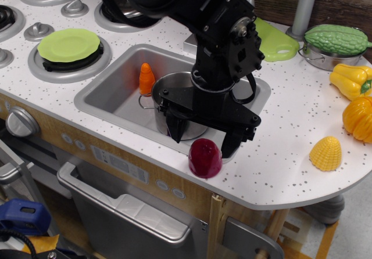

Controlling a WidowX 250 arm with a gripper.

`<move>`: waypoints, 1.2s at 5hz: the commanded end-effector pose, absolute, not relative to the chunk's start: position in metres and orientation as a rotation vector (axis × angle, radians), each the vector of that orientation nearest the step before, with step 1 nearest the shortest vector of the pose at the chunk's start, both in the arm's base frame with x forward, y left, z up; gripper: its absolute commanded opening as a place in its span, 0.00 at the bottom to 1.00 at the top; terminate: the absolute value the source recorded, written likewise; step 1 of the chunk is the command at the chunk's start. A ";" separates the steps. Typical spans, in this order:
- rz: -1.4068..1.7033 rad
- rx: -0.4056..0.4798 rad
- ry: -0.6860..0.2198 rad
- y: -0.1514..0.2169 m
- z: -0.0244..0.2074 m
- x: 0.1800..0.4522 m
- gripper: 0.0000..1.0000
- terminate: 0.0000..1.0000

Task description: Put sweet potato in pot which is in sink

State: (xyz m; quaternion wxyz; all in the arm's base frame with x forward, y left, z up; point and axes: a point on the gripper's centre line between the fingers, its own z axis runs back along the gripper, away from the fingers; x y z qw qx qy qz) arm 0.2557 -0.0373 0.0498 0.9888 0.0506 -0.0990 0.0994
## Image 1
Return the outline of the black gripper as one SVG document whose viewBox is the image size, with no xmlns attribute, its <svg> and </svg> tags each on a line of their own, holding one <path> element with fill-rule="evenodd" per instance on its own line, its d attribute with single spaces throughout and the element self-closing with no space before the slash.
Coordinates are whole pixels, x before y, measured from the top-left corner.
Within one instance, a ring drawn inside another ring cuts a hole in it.
<svg viewBox="0 0 372 259">
<path fill-rule="evenodd" d="M 192 121 L 226 133 L 222 146 L 222 158 L 230 158 L 241 142 L 252 140 L 260 117 L 237 103 L 228 92 L 206 92 L 194 86 L 175 88 L 164 96 L 170 103 L 182 107 L 192 114 Z M 186 129 L 188 117 L 178 110 L 166 112 L 166 124 L 171 138 L 179 143 Z"/>
</svg>

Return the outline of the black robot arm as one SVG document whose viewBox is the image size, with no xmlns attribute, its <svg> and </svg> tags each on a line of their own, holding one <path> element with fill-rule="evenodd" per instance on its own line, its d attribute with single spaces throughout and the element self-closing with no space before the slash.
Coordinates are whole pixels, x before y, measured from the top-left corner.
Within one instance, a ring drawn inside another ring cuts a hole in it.
<svg viewBox="0 0 372 259">
<path fill-rule="evenodd" d="M 153 20 L 171 17 L 196 37 L 192 85 L 163 88 L 159 94 L 170 136 L 180 141 L 186 121 L 223 131 L 222 157 L 231 157 L 242 142 L 253 139 L 261 122 L 246 106 L 253 97 L 237 99 L 233 94 L 244 77 L 255 84 L 252 73 L 264 59 L 253 6 L 247 0 L 128 1 Z"/>
</svg>

